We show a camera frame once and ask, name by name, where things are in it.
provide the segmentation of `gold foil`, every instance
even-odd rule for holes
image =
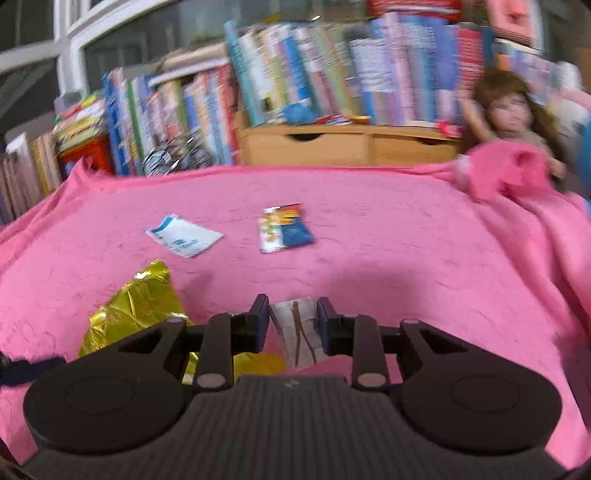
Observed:
[[[84,336],[79,355],[96,352],[171,317],[182,318],[188,325],[193,325],[171,285],[168,267],[161,260],[154,260],[90,317],[90,329]],[[192,382],[197,362],[197,354],[191,353],[183,383]],[[244,374],[277,375],[283,372],[285,362],[278,355],[240,353],[234,356],[235,380]]]

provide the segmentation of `wooden drawer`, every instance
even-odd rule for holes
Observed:
[[[369,166],[369,136],[363,134],[248,135],[244,163],[283,167]]]
[[[454,160],[459,152],[459,143],[453,140],[375,135],[372,141],[376,166],[442,163]]]

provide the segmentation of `doll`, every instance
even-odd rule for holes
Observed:
[[[548,169],[559,182],[566,177],[566,158],[552,119],[532,100],[530,89],[517,74],[486,69],[470,92],[460,87],[460,111],[466,128],[462,148],[497,138],[536,145],[548,153]]]

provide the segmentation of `doll's head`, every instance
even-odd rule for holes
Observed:
[[[520,137],[531,130],[541,136],[554,158],[563,160],[556,129],[546,109],[531,99],[530,89],[521,77],[498,68],[486,69],[474,87],[474,100],[483,108],[484,118],[499,137]],[[462,138],[467,151],[478,143],[469,128]]]

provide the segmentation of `doll's face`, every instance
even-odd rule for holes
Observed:
[[[532,117],[530,107],[520,93],[510,93],[491,105],[491,120],[498,131],[521,134],[528,130]]]

